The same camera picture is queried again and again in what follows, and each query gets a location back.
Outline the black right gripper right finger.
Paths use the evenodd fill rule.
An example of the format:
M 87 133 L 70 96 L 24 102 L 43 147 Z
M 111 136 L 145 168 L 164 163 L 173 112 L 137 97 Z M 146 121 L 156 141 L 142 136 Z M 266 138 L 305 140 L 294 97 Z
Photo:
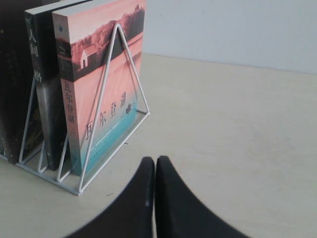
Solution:
M 155 179 L 158 238 L 247 238 L 203 204 L 168 156 L 159 156 Z

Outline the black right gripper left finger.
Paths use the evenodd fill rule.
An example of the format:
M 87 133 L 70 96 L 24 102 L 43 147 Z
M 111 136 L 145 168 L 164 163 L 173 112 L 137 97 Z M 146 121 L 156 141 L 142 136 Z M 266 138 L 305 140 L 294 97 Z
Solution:
M 144 157 L 121 194 L 69 238 L 152 238 L 155 164 Z

